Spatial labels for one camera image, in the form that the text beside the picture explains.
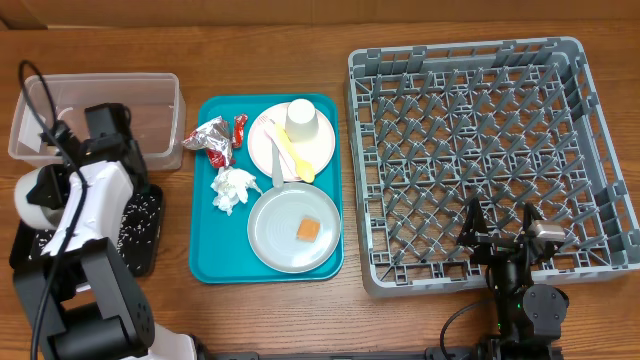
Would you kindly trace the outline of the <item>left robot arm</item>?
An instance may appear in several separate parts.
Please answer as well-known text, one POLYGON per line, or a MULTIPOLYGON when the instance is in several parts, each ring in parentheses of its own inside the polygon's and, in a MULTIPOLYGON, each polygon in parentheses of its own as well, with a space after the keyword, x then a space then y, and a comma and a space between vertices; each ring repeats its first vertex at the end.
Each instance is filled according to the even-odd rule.
POLYGON ((64 160, 22 176, 14 202, 22 222, 54 235, 40 256, 14 267, 13 284, 47 359, 207 359, 199 340, 157 324, 116 249, 132 196, 148 174, 120 103, 85 111, 89 138, 62 121, 50 130, 64 160))

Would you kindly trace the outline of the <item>orange food cube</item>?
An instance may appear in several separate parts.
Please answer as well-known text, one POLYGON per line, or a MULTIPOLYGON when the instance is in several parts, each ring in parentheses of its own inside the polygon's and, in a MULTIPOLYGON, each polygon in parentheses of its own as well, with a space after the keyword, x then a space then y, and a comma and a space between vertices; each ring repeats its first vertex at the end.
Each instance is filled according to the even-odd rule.
POLYGON ((315 242, 321 229, 321 223, 316 219, 305 217, 301 220, 296 238, 300 241, 315 242))

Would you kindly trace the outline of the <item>clear plastic bin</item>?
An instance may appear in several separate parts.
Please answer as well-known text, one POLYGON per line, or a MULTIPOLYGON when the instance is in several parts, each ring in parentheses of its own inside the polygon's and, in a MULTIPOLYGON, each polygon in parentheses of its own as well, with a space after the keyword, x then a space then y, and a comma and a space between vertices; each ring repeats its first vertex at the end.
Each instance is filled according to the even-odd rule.
MULTIPOLYGON (((186 105, 179 79, 172 73, 83 73, 44 76, 63 120, 80 142, 89 137, 85 108, 122 103, 132 115, 130 128, 149 171, 177 170, 182 164, 186 105)), ((26 79, 36 111, 52 127, 50 105, 36 75, 26 79)), ((44 143, 23 95, 19 95, 8 142, 8 154, 33 167, 60 163, 56 149, 44 143)))

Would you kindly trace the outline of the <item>crumpled silver foil wrapper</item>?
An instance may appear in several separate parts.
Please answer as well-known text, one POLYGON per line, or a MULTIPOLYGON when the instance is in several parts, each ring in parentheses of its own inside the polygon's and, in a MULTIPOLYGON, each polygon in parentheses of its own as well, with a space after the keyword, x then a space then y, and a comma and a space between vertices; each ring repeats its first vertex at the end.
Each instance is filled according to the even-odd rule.
POLYGON ((226 168, 234 164, 233 142, 229 122, 215 117, 193 130, 182 145, 189 150, 203 150, 214 168, 226 168))

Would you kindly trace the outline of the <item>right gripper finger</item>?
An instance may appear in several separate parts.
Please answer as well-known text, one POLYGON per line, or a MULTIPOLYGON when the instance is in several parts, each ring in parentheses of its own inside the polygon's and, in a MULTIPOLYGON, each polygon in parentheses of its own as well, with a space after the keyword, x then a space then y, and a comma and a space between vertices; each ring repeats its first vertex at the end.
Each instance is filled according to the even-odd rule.
POLYGON ((523 210, 523 219, 522 219, 522 234, 527 234, 532 232, 532 227, 536 224, 537 221, 540 221, 542 216, 538 212, 537 208, 531 203, 526 202, 524 204, 523 210))
POLYGON ((467 217, 456 243, 461 246, 477 246, 487 243, 488 240, 489 230, 483 216, 480 201, 477 197, 474 197, 467 206, 467 217))

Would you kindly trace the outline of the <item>pink plate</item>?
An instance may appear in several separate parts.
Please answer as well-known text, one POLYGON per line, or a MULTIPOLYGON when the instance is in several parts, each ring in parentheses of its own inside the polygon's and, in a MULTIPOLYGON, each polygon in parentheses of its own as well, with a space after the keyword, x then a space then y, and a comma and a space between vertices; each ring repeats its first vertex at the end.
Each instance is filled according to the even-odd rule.
POLYGON ((254 165, 266 176, 272 174, 272 140, 265 131, 261 117, 280 124, 291 140, 296 152, 308 161, 318 175, 330 162, 336 147, 336 134, 328 117, 314 106, 313 119, 302 122, 298 118, 310 114, 312 103, 305 99, 276 104, 263 111, 253 122, 248 139, 249 156, 254 165))

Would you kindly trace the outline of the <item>grey bowl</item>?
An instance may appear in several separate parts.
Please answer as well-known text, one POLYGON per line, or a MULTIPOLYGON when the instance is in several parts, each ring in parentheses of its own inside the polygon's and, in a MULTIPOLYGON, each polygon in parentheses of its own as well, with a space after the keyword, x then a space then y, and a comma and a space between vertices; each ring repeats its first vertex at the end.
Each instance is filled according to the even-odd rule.
POLYGON ((23 175, 18 180, 14 190, 14 203, 21 220, 28 226, 37 230, 55 230, 59 225, 64 207, 52 210, 30 204, 26 199, 27 193, 36 183, 36 173, 40 168, 23 175))

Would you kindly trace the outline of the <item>grey plate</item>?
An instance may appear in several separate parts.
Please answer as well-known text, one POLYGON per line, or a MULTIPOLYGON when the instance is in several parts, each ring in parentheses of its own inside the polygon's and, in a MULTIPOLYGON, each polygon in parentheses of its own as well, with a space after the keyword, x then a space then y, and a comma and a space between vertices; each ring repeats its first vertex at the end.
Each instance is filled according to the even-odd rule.
POLYGON ((269 268, 288 274, 316 269, 338 246, 342 218, 333 200, 319 188, 286 183, 259 197, 251 209, 247 233, 251 249, 269 268), (321 229, 315 242, 300 241, 296 233, 305 217, 321 229))

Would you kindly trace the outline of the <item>red sauce packet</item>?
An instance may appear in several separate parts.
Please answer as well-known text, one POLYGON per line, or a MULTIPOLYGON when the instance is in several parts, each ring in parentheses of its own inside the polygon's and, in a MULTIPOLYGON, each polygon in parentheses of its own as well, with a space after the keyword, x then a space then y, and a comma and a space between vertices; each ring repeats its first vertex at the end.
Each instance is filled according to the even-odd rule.
POLYGON ((239 114, 234 117, 232 146, 234 149, 238 149, 244 142, 244 128, 248 121, 246 114, 239 114))

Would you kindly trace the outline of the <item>black waste tray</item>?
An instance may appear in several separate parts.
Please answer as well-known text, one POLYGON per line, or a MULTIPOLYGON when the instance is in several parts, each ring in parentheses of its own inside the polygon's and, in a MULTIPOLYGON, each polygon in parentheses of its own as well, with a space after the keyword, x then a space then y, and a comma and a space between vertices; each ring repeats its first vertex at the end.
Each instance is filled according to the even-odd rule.
MULTIPOLYGON (((164 212, 164 194, 156 184, 135 192, 125 207, 115 247, 134 277, 148 276, 154 270, 164 212)), ((10 267, 15 269, 38 258, 54 234, 54 230, 37 230, 20 221, 9 256, 10 267)))

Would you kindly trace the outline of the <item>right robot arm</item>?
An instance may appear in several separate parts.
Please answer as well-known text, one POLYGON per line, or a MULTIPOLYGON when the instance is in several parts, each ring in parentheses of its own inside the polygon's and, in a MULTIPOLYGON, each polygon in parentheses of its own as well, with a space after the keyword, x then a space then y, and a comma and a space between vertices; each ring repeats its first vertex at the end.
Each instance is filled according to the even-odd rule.
POLYGON ((471 262, 486 267, 485 282, 495 303, 499 333, 486 336, 467 351, 465 359, 562 357, 552 343, 561 337, 569 298, 554 286, 536 283, 532 267, 550 260, 564 240, 564 229, 544 220, 531 203, 524 206, 519 234, 492 235, 480 201, 470 201, 457 243, 472 250, 471 262))

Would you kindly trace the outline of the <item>white paper cup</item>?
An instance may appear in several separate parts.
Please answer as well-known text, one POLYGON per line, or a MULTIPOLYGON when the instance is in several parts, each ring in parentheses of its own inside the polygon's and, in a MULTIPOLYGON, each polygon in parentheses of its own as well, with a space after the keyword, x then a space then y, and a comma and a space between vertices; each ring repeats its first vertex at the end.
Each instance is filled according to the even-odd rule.
POLYGON ((313 139, 319 128, 317 110, 307 99, 292 101, 286 111, 285 131, 292 142, 306 142, 313 139))

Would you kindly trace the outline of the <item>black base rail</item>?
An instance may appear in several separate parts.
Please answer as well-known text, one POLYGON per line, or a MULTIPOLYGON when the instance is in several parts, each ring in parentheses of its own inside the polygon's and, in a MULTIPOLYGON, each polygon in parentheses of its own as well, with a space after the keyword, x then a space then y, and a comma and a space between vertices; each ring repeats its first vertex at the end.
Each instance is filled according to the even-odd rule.
MULTIPOLYGON (((498 357, 479 357, 472 347, 456 347, 447 350, 450 359, 498 359, 498 357)), ((197 359, 207 360, 445 360, 447 357, 440 348, 427 348, 421 352, 361 352, 361 353, 302 353, 260 355, 256 352, 210 353, 197 359)), ((565 359, 560 348, 553 349, 553 360, 565 359)))

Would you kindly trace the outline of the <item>crumpled white napkin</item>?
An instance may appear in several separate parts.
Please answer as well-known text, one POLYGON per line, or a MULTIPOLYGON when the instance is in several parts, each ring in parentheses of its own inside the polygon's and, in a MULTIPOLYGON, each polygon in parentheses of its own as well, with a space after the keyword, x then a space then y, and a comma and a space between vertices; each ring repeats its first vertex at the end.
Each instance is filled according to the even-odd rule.
POLYGON ((254 175, 231 166, 219 171, 211 188, 216 192, 212 204, 228 216, 232 214, 235 205, 247 203, 249 189, 255 190, 260 195, 263 194, 254 175))

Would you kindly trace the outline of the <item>white rice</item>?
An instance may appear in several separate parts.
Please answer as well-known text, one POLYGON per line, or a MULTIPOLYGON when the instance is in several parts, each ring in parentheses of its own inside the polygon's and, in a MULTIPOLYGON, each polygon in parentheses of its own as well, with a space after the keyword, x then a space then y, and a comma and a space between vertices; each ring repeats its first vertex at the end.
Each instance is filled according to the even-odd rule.
POLYGON ((134 193, 127 203, 121 219, 116 249, 124 256, 134 245, 150 245, 154 238, 154 225, 160 217, 162 196, 134 193))

